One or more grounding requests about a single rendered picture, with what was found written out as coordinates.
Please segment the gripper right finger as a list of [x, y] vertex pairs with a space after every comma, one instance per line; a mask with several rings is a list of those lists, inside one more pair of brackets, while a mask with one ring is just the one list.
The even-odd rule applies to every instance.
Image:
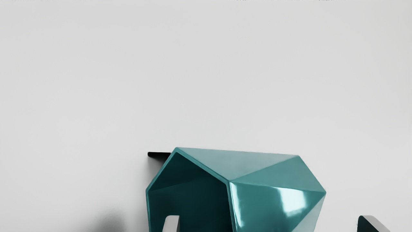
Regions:
[[357, 232], [390, 232], [376, 217], [361, 215], [357, 221]]

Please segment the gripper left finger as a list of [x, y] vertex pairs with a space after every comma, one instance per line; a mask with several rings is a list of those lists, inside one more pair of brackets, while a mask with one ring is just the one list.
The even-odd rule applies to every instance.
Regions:
[[180, 232], [180, 216], [167, 216], [163, 225], [162, 232]]

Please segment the teal faceted mug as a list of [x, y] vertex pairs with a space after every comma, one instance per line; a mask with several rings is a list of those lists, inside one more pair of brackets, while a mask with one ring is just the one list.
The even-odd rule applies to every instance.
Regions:
[[149, 232], [314, 232], [326, 191], [298, 155], [176, 147], [146, 188]]

